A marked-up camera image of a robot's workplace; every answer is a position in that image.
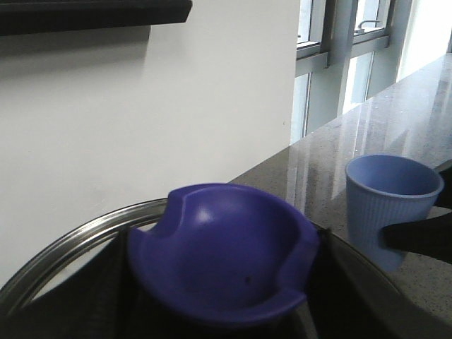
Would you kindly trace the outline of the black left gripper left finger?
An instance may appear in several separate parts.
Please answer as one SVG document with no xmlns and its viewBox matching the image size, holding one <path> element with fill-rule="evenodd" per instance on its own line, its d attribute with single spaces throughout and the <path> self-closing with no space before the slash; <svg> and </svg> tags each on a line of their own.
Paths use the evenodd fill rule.
<svg viewBox="0 0 452 339">
<path fill-rule="evenodd" d="M 54 289 L 1 320 L 2 338 L 147 338 L 125 234 Z"/>
</svg>

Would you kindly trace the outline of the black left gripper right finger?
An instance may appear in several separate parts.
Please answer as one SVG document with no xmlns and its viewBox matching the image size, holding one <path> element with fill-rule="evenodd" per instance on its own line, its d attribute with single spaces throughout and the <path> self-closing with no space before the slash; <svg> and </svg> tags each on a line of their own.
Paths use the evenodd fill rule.
<svg viewBox="0 0 452 339">
<path fill-rule="evenodd" d="M 319 338 L 450 338 L 451 325 L 412 303 L 373 263 L 330 230 L 306 285 Z"/>
</svg>

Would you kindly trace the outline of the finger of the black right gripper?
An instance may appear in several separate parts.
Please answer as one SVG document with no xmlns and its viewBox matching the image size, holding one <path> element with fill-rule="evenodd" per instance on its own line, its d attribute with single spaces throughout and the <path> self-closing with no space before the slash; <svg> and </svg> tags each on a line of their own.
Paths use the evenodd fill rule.
<svg viewBox="0 0 452 339">
<path fill-rule="evenodd" d="M 444 188 L 441 193 L 438 195 L 434 206 L 440 208 L 451 208 L 452 202 L 452 159 L 449 159 L 434 170 L 441 176 L 444 181 Z"/>
<path fill-rule="evenodd" d="M 381 230 L 385 245 L 451 263 L 451 217 L 405 222 Z"/>
</svg>

